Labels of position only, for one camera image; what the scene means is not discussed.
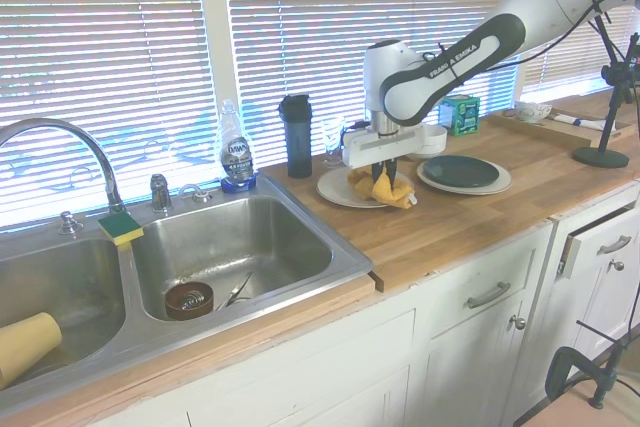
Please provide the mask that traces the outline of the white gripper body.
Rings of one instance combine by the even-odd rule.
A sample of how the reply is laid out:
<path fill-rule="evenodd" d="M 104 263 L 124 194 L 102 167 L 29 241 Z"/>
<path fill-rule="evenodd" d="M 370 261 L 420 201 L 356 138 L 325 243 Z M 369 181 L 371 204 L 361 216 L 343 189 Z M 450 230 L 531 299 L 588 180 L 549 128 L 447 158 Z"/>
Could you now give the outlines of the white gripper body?
<path fill-rule="evenodd" d="M 419 152 L 425 145 L 427 124 L 401 127 L 395 134 L 382 136 L 371 129 L 357 129 L 344 135 L 342 162 L 351 169 Z"/>

